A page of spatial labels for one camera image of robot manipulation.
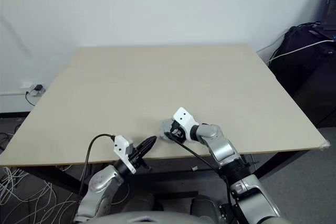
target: table leg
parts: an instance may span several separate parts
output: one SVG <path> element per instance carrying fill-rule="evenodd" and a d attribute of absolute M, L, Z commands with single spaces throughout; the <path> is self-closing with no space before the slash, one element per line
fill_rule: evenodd
<path fill-rule="evenodd" d="M 79 193 L 80 181 L 55 166 L 25 166 L 20 167 L 20 169 L 74 194 Z M 82 196 L 84 196 L 87 191 L 88 185 L 84 184 Z"/>
<path fill-rule="evenodd" d="M 254 174 L 257 176 L 257 178 L 264 177 L 265 175 L 270 176 L 294 160 L 298 159 L 306 152 L 308 151 L 278 152 L 261 167 L 259 167 L 254 172 Z"/>

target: black wire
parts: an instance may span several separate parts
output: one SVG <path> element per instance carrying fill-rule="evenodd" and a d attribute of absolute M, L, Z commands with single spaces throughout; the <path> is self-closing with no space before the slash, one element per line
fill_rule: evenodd
<path fill-rule="evenodd" d="M 173 134 L 171 132 L 166 132 L 165 133 L 167 136 L 169 135 L 169 138 L 171 140 L 173 140 L 176 144 L 178 144 L 179 146 L 185 148 L 187 151 L 189 151 L 191 154 L 193 154 L 195 157 L 197 157 L 199 160 L 201 160 L 203 163 L 207 164 L 212 170 L 214 170 L 215 173 L 217 173 L 218 175 L 220 175 L 218 169 L 216 169 L 214 166 L 212 166 L 207 160 L 205 160 L 204 158 L 202 158 L 201 156 L 199 156 L 197 153 L 195 153 L 193 150 L 189 149 L 187 146 L 185 146 L 184 144 L 181 144 L 178 140 L 176 140 L 176 138 L 173 136 Z M 221 176 L 221 178 L 224 180 L 225 184 L 226 184 L 226 193 L 227 193 L 227 200 L 228 203 L 230 205 L 230 209 L 232 214 L 235 216 L 235 212 L 233 209 L 233 205 L 231 202 L 231 195 L 230 195 L 230 187 L 229 187 L 229 183 L 228 180 L 226 179 L 226 177 L 224 177 L 223 175 Z"/>
<path fill-rule="evenodd" d="M 219 174 L 219 171 L 218 171 L 217 168 L 215 168 L 212 164 L 210 164 L 207 160 L 205 160 L 204 158 L 202 158 L 201 156 L 199 156 L 193 150 L 189 149 L 184 144 L 181 144 L 178 140 L 176 140 L 176 138 L 173 136 L 173 134 L 171 132 L 166 132 L 166 133 L 169 134 L 169 138 L 171 140 L 173 140 L 176 144 L 178 144 L 179 146 L 185 148 L 187 151 L 189 151 L 191 154 L 193 154 L 195 157 L 197 157 L 199 160 L 201 160 L 203 163 L 205 163 L 207 166 L 209 166 L 212 170 L 214 170 L 215 173 Z"/>
<path fill-rule="evenodd" d="M 86 169 L 88 167 L 88 163 L 89 163 L 89 156 L 90 156 L 90 152 L 91 152 L 91 148 L 92 148 L 92 145 L 93 143 L 96 141 L 96 139 L 102 137 L 102 136 L 108 136 L 110 137 L 113 141 L 114 141 L 114 136 L 113 135 L 110 135 L 110 134 L 99 134 L 97 136 L 95 136 L 92 140 L 91 140 L 91 143 L 89 145 L 89 148 L 88 148 L 88 151 L 86 153 L 86 158 L 85 158 L 85 162 L 84 162 L 84 167 L 83 167 L 83 172 L 82 172 L 82 178 L 80 180 L 80 187 L 79 187 L 79 192 L 78 192 L 78 197 L 77 197 L 77 200 L 76 200 L 76 204 L 75 204 L 75 208 L 74 208 L 74 212 L 72 213 L 72 217 L 71 217 L 71 220 L 70 220 L 70 223 L 72 223 L 73 219 L 75 218 L 76 216 L 76 212 L 77 212 L 77 209 L 78 209 L 78 206 L 79 206 L 79 200 L 80 200 L 80 196 L 83 192 L 83 187 L 84 187 L 84 176 L 85 176 L 85 173 L 86 173 Z"/>
<path fill-rule="evenodd" d="M 8 135 L 7 133 L 5 133 L 5 132 L 0 132 L 0 134 L 6 135 L 6 138 L 9 139 L 9 135 Z"/>
<path fill-rule="evenodd" d="M 3 139 L 0 140 L 0 144 L 2 144 L 4 140 L 6 140 L 7 142 L 10 141 L 9 137 L 4 137 Z"/>
<path fill-rule="evenodd" d="M 17 132 L 17 130 L 20 128 L 21 124 L 18 124 L 14 129 L 14 134 Z"/>
<path fill-rule="evenodd" d="M 320 21 L 315 21 L 315 22 L 308 22 L 308 23 L 302 23 L 296 27 L 292 27 L 290 28 L 284 35 L 283 37 L 283 41 L 281 43 L 281 45 L 273 52 L 272 56 L 269 58 L 270 60 L 275 57 L 277 55 L 278 52 L 282 51 L 282 47 L 284 46 L 285 42 L 287 40 L 290 40 L 291 37 L 299 30 L 300 27 L 303 27 L 303 26 L 314 26 L 314 25 L 320 25 L 321 22 Z"/>
<path fill-rule="evenodd" d="M 25 98 L 26 98 L 27 102 L 28 102 L 29 104 L 35 106 L 34 104 L 32 104 L 32 103 L 28 100 L 28 98 L 27 98 L 27 95 L 28 95 L 28 94 L 29 94 L 29 93 L 28 93 L 28 91 L 27 91 L 27 92 L 26 92 L 26 95 L 25 95 Z"/>

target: wooden table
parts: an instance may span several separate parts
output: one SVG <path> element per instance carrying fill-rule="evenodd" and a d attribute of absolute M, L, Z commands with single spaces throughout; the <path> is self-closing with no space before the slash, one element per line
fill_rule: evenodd
<path fill-rule="evenodd" d="M 161 121 L 180 106 L 200 123 L 219 125 L 241 153 L 291 151 L 280 154 L 276 166 L 297 150 L 329 146 L 248 46 L 81 48 L 12 138 L 0 165 L 24 166 L 39 177 L 57 173 L 57 180 L 63 175 L 52 166 L 83 163 L 94 136 L 124 135 L 136 146 L 158 135 Z M 199 143 L 187 145 L 208 154 Z M 146 158 L 188 156 L 159 138 Z M 96 141 L 90 162 L 116 159 L 110 139 Z"/>

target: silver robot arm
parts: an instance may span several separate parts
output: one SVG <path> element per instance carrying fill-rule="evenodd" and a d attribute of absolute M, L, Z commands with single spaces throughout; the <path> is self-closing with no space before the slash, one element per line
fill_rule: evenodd
<path fill-rule="evenodd" d="M 120 159 L 90 179 L 88 192 L 83 197 L 73 222 L 82 223 L 108 215 L 112 199 L 122 185 L 123 178 L 128 174 L 134 174 L 140 165 L 149 168 L 142 157 L 152 148 L 155 141 L 156 136 L 152 136 L 133 148 L 131 140 L 116 136 L 114 152 Z"/>
<path fill-rule="evenodd" d="M 228 183 L 230 194 L 236 202 L 233 210 L 239 223 L 260 224 L 284 221 L 280 218 L 280 211 L 276 204 L 258 178 L 250 173 L 240 154 L 231 141 L 223 135 L 219 126 L 199 125 L 184 108 L 179 108 L 173 116 L 170 136 L 174 136 L 174 139 L 180 143 L 198 141 L 208 147 L 218 164 L 220 177 Z"/>

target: white wall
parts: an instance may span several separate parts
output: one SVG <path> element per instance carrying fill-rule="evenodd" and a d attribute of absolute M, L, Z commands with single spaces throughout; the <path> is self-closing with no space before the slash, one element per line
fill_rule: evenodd
<path fill-rule="evenodd" d="M 1 0 L 0 94 L 25 81 L 49 85 L 80 46 L 245 42 L 257 50 L 316 19 L 321 1 Z M 0 96 L 0 112 L 30 109 L 24 96 Z"/>

